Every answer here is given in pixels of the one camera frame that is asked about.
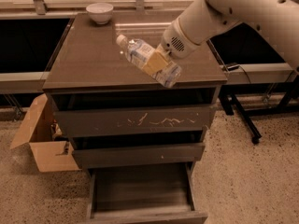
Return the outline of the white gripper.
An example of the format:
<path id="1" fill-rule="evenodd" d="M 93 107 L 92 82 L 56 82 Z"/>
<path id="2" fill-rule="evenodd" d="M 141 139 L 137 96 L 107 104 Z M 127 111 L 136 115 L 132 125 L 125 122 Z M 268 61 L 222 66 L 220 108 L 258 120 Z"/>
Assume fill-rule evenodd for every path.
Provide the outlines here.
<path id="1" fill-rule="evenodd" d="M 175 59 L 187 57 L 201 44 L 201 37 L 197 28 L 198 25 L 193 20 L 182 17 L 176 18 L 164 30 L 161 39 L 162 47 L 169 51 L 170 55 Z M 168 54 L 155 50 L 142 67 L 142 70 L 151 76 L 166 68 L 168 64 Z"/>

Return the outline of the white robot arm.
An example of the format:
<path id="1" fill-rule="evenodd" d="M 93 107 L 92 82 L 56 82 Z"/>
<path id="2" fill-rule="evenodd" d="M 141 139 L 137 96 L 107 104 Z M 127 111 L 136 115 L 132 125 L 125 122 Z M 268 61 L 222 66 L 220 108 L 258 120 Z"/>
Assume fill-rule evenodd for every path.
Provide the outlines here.
<path id="1" fill-rule="evenodd" d="M 293 69 L 299 68 L 299 5 L 292 0 L 194 0 L 164 30 L 157 52 L 183 59 L 240 23 L 254 29 Z"/>

